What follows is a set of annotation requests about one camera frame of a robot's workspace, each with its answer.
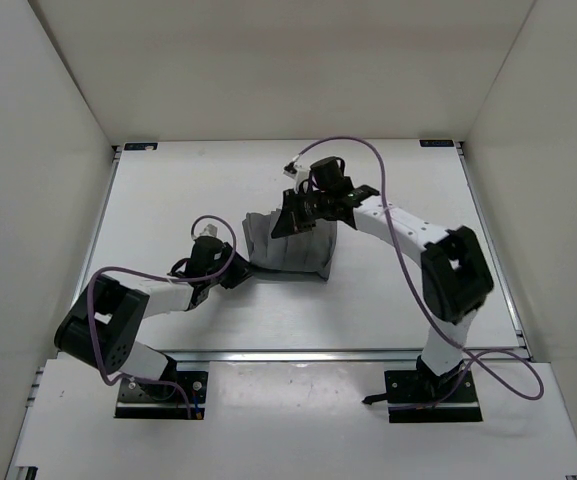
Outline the grey pleated skirt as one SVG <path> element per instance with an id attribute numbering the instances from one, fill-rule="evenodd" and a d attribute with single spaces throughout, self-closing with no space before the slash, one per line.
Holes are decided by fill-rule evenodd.
<path id="1" fill-rule="evenodd" d="M 271 230 L 278 217 L 278 209 L 245 215 L 242 227 L 250 263 L 267 271 L 316 274 L 327 281 L 337 244 L 337 223 L 317 220 L 311 231 L 273 239 Z"/>

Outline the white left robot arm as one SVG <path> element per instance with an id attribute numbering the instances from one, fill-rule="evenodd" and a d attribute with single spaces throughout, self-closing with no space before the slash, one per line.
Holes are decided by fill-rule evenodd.
<path id="1" fill-rule="evenodd" d="M 229 243 L 212 236 L 194 240 L 188 258 L 162 280 L 128 287 L 104 270 L 90 280 L 54 336 L 57 349 L 106 374 L 117 374 L 165 398 L 179 391 L 176 362 L 136 340 L 142 322 L 187 312 L 212 288 L 234 289 L 252 276 L 251 264 Z"/>

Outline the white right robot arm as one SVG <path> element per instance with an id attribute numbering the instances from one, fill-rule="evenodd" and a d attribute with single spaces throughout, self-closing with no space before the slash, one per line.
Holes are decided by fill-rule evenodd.
<path id="1" fill-rule="evenodd" d="M 309 232 L 317 221 L 343 222 L 396 248 L 420 269 L 417 292 L 431 327 L 418 357 L 417 391 L 428 400 L 448 393 L 463 365 L 463 348 L 478 310 L 494 288 L 475 232 L 424 221 L 388 203 L 383 189 L 356 186 L 345 162 L 327 157 L 304 168 L 284 168 L 294 186 L 284 191 L 274 239 Z"/>

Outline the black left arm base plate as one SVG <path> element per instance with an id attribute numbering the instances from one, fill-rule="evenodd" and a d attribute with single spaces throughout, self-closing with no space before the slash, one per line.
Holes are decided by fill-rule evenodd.
<path id="1" fill-rule="evenodd" d="M 123 380 L 119 387 L 114 416 L 119 419 L 199 421 L 205 417 L 209 372 L 177 372 L 177 383 L 188 402 L 174 387 L 146 385 Z"/>

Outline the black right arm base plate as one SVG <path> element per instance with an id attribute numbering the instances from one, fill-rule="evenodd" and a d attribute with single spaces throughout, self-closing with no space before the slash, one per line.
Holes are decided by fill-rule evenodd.
<path id="1" fill-rule="evenodd" d="M 415 370 L 384 372 L 385 391 L 368 395 L 364 405 L 387 404 L 388 421 L 399 423 L 477 423 L 483 421 L 473 375 L 468 372 L 453 390 L 454 381 L 437 393 L 422 385 Z"/>

